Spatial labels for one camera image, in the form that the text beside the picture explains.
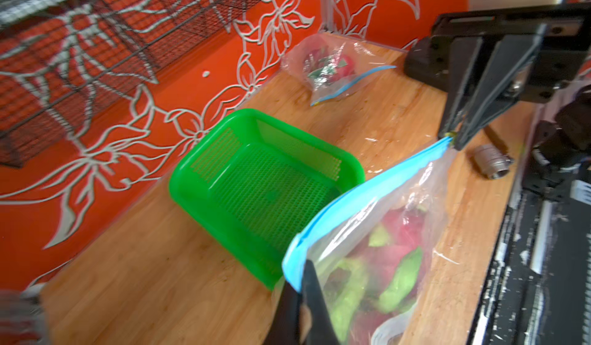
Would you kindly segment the pink dragon fruit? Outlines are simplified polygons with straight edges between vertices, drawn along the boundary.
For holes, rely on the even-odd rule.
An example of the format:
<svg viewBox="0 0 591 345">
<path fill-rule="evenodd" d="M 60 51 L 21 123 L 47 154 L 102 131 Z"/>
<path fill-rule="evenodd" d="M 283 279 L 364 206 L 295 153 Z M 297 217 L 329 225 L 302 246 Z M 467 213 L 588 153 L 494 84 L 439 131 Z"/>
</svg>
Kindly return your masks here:
<svg viewBox="0 0 591 345">
<path fill-rule="evenodd" d="M 370 298 L 375 289 L 374 254 L 346 257 L 332 268 L 323 294 L 338 342 L 370 343 L 370 328 L 378 317 Z"/>
<path fill-rule="evenodd" d="M 366 255 L 376 259 L 373 303 L 382 314 L 398 311 L 417 283 L 425 218 L 420 209 L 391 209 L 369 234 Z"/>
</svg>

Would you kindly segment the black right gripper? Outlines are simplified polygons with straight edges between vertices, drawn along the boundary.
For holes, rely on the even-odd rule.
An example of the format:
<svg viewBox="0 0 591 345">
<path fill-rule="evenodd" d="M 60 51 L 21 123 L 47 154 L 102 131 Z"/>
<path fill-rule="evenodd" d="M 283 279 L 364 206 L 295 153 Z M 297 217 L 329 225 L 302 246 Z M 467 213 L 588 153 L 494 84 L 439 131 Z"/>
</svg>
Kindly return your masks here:
<svg viewBox="0 0 591 345">
<path fill-rule="evenodd" d="M 590 51 L 590 4 L 445 13 L 408 52 L 403 72 L 447 92 L 438 137 L 462 150 L 523 101 L 546 103 Z"/>
</svg>

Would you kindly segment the green plastic perforated basket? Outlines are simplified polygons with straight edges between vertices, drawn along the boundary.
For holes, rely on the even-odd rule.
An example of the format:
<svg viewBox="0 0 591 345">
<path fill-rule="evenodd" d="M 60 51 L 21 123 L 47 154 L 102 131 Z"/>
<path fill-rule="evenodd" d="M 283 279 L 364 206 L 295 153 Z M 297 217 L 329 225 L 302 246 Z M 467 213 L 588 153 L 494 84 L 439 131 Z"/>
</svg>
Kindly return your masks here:
<svg viewBox="0 0 591 345">
<path fill-rule="evenodd" d="M 174 202 L 272 289 L 292 239 L 363 183 L 352 154 L 256 109 L 218 123 L 169 179 Z"/>
</svg>

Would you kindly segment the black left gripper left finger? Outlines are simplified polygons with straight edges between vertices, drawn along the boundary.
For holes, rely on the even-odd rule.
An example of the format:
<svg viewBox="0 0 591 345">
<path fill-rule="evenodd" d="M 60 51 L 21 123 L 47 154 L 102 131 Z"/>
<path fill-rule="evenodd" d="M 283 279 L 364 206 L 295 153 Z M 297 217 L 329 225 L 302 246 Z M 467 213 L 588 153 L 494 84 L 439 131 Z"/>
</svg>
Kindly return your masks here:
<svg viewBox="0 0 591 345">
<path fill-rule="evenodd" d="M 289 283 L 285 283 L 263 345 L 300 344 L 300 309 L 302 303 L 302 296 Z"/>
</svg>

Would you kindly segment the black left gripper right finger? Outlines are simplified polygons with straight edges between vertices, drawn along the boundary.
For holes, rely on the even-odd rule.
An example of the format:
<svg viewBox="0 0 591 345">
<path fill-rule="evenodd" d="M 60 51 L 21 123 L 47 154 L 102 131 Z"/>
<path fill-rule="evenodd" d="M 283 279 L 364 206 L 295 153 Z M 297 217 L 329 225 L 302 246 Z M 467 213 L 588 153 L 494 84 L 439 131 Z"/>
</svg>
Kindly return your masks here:
<svg viewBox="0 0 591 345">
<path fill-rule="evenodd" d="M 339 344 L 332 327 L 322 288 L 311 260 L 304 266 L 302 281 L 303 304 L 309 309 L 309 331 L 304 344 Z"/>
</svg>

